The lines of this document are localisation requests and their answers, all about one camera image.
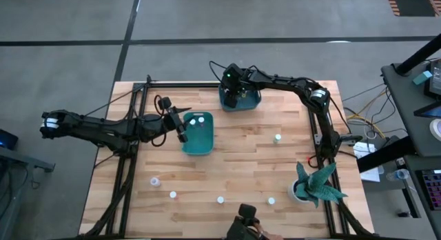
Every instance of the person's hand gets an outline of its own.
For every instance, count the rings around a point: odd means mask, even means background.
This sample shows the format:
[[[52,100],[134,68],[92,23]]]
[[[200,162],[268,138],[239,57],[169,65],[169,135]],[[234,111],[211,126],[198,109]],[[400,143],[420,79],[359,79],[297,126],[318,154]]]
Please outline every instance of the person's hand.
[[[283,237],[277,234],[270,234],[267,231],[263,230],[263,227],[259,223],[255,223],[254,227],[257,229],[257,231],[268,238],[269,240],[283,240]]]

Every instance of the wooden table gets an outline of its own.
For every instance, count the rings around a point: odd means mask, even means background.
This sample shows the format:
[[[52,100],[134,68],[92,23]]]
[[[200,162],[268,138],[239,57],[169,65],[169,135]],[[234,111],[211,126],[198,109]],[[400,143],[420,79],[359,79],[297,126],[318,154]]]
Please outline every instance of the wooden table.
[[[336,81],[319,82],[330,90],[342,108]],[[130,91],[132,85],[133,82],[117,82],[112,99]],[[294,93],[266,89],[257,109],[226,113],[215,88],[150,88],[145,113],[156,113],[153,105],[156,94],[168,96],[179,108],[212,113],[214,150],[204,157],[187,156],[181,152],[175,132],[170,132],[159,148],[142,143],[126,237],[224,237],[241,203],[257,207],[256,217],[270,233],[292,238],[329,236],[323,202],[315,209],[312,203],[296,203],[287,196],[288,185],[297,179],[297,161],[303,163],[307,172],[314,171],[306,162],[307,157],[315,154],[307,109]],[[111,104],[108,119],[123,118],[129,103],[127,96]],[[341,134],[347,133],[333,106],[330,113],[334,128]],[[282,135],[278,144],[273,144],[275,134]],[[349,147],[342,149],[352,151]],[[96,161],[110,154],[102,149]],[[336,162],[342,191],[349,196],[346,204],[361,224],[373,232],[356,160],[339,154]],[[93,172],[80,233],[87,232],[107,208],[117,163],[118,158],[110,159]],[[158,177],[162,186],[152,187],[152,177]],[[178,195],[175,200],[169,198],[172,190]],[[217,204],[218,196],[225,198],[224,204]],[[276,199],[272,206],[266,204],[269,197]],[[335,204],[333,212],[337,232],[341,232]],[[117,211],[115,229],[120,213]]]

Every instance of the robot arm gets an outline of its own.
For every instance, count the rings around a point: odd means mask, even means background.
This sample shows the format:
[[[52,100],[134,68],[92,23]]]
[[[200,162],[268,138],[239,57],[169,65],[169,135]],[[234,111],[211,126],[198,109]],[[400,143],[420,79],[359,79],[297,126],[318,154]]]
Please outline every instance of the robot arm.
[[[179,141],[185,143],[186,123],[179,119],[179,113],[190,108],[172,107],[168,97],[157,101],[161,114],[146,114],[141,118],[110,121],[79,115],[66,110],[44,112],[40,132],[43,138],[71,136],[90,141],[98,147],[107,146],[115,154],[127,152],[129,146],[137,141],[147,143],[169,131],[176,130]]]
[[[342,139],[334,130],[329,115],[331,95],[319,83],[305,77],[293,78],[279,77],[277,74],[268,75],[258,69],[239,68],[234,63],[225,69],[221,83],[226,91],[225,105],[231,108],[236,107],[237,98],[247,90],[272,88],[294,92],[317,117],[322,133],[319,145],[320,156],[322,158],[336,156]]]

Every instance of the artificial plant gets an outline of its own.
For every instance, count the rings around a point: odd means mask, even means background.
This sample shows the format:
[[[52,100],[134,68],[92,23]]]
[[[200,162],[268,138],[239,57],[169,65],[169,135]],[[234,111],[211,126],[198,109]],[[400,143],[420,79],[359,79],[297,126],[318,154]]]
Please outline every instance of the artificial plant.
[[[335,169],[336,163],[333,163],[308,175],[303,165],[297,162],[298,180],[295,191],[296,196],[299,199],[314,202],[316,208],[318,207],[318,199],[338,203],[339,199],[347,197],[347,195],[341,193],[339,190],[325,185]]]

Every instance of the teal basket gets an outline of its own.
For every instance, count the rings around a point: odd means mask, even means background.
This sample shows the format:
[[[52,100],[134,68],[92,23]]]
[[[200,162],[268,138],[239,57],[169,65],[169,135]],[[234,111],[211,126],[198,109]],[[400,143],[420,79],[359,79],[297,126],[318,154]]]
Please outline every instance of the teal basket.
[[[238,96],[236,108],[230,108],[224,104],[225,91],[219,86],[219,99],[222,109],[225,112],[238,112],[243,110],[253,110],[262,101],[259,91],[247,91],[245,97]]]
[[[182,151],[190,155],[204,155],[212,152],[214,147],[214,120],[209,112],[188,112],[184,115],[184,121],[194,117],[194,126],[188,124],[185,134],[188,141],[182,145]],[[204,118],[203,126],[199,123],[199,117]]]

